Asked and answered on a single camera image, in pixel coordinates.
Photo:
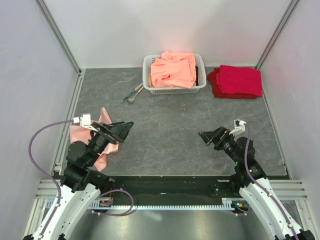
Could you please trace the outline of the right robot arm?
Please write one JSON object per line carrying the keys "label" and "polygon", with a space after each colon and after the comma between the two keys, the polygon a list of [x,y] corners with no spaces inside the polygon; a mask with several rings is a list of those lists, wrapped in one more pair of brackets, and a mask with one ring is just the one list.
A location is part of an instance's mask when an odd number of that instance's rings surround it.
{"label": "right robot arm", "polygon": [[289,214],[275,194],[261,165],[255,159],[252,137],[235,138],[235,132],[221,126],[198,135],[214,150],[224,151],[236,164],[229,191],[242,197],[255,213],[271,240],[313,240],[314,234],[304,230]]}

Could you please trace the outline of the light pink satin napkin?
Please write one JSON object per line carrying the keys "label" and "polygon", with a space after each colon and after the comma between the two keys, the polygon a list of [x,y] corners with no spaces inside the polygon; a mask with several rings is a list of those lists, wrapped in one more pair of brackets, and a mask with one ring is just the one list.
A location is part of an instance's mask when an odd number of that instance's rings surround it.
{"label": "light pink satin napkin", "polygon": [[[102,107],[100,110],[100,117],[98,120],[99,123],[104,123],[104,124],[111,124],[111,118],[107,112],[107,110]],[[88,143],[90,139],[90,130],[87,128],[84,128],[82,126],[77,126],[77,125],[71,125],[69,127],[69,132],[70,132],[70,143],[74,143],[76,141],[81,141],[85,144]],[[103,150],[103,152],[100,154],[98,159],[95,161],[94,166],[95,168],[101,172],[104,170],[107,165],[108,165],[108,154],[116,153],[119,150],[119,146],[117,144],[111,144],[109,143],[106,148]]]}

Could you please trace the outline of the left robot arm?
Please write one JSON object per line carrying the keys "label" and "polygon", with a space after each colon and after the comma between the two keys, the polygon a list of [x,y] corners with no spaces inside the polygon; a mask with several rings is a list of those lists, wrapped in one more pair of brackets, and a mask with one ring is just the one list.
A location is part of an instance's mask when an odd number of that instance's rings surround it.
{"label": "left robot arm", "polygon": [[93,122],[86,142],[69,145],[67,167],[60,181],[53,179],[57,194],[38,229],[26,240],[68,240],[90,204],[98,197],[113,193],[109,177],[92,170],[108,144],[123,143],[131,128],[130,122],[111,124]]}

